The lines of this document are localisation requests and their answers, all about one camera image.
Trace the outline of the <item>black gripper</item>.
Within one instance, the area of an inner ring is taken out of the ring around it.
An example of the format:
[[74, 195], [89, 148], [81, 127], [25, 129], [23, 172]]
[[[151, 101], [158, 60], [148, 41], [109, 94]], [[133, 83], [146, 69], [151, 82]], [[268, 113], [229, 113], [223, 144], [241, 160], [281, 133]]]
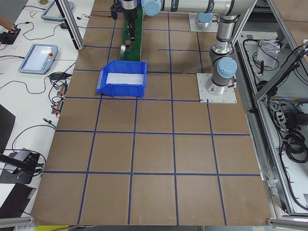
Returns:
[[135, 21], [138, 18], [137, 0], [115, 0], [110, 7], [111, 16], [114, 20], [118, 18], [118, 13], [122, 12], [124, 19], [128, 23], [128, 32], [131, 41], [135, 41]]

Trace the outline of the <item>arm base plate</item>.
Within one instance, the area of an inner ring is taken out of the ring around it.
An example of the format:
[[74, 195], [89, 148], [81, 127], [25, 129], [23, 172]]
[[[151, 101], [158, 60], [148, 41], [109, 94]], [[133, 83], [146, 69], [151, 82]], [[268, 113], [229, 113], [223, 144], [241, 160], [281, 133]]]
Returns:
[[217, 33], [219, 17], [213, 13], [189, 13], [192, 32]]
[[212, 82], [211, 73], [197, 73], [199, 101], [201, 103], [237, 103], [232, 80], [226, 86], [217, 86]]

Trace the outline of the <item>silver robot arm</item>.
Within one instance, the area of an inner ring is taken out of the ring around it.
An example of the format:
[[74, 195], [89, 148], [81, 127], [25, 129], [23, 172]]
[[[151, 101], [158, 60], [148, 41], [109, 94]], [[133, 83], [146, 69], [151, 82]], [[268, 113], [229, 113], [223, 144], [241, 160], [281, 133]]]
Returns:
[[237, 18], [249, 8], [253, 8], [256, 2], [254, 0], [141, 0], [140, 3], [143, 12], [148, 16], [155, 16], [161, 11], [220, 14], [216, 41], [210, 50], [214, 73], [205, 87], [211, 95], [223, 95], [237, 71], [236, 61], [230, 57]]
[[216, 22], [217, 19], [213, 13], [197, 13], [195, 24], [199, 28], [209, 27], [212, 22]]

